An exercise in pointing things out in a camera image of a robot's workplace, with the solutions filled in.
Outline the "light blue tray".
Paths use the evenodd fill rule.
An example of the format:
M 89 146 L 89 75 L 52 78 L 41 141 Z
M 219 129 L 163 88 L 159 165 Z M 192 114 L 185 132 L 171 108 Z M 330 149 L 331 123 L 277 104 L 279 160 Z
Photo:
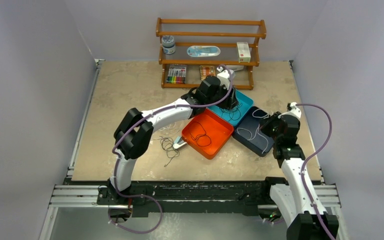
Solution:
M 239 90 L 236 90 L 236 97 L 239 104 L 233 110 L 225 110 L 215 105 L 210 106 L 208 109 L 232 126 L 236 127 L 248 110 L 254 105 L 254 101 Z

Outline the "orange tray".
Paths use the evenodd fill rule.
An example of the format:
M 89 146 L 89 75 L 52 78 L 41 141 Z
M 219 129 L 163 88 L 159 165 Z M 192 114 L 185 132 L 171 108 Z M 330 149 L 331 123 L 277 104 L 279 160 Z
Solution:
M 209 109 L 195 116 L 181 131 L 194 150 L 212 160 L 232 136 L 234 127 Z

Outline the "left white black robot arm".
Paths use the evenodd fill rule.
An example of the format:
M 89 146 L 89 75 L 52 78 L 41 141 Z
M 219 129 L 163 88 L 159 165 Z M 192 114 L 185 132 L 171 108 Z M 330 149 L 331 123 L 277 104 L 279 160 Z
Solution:
M 234 77 L 234 73 L 224 70 L 216 76 L 207 76 L 198 87 L 190 89 L 170 104 L 144 111 L 131 108 L 113 134 L 115 144 L 112 153 L 117 159 L 109 178 L 112 187 L 110 199 L 118 205 L 128 201 L 127 188 L 131 186 L 136 161 L 148 150 L 154 132 L 176 122 L 195 118 L 212 106 L 232 108 Z

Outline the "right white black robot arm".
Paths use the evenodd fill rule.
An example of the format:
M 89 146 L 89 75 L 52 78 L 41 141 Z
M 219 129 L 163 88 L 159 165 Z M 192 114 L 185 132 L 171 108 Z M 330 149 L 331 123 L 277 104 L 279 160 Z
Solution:
M 261 132 L 274 141 L 272 152 L 286 183 L 269 184 L 260 196 L 275 202 L 286 225 L 288 240 L 335 240 L 339 221 L 329 214 L 308 175 L 302 148 L 297 144 L 301 122 L 294 113 L 276 112 L 260 122 Z

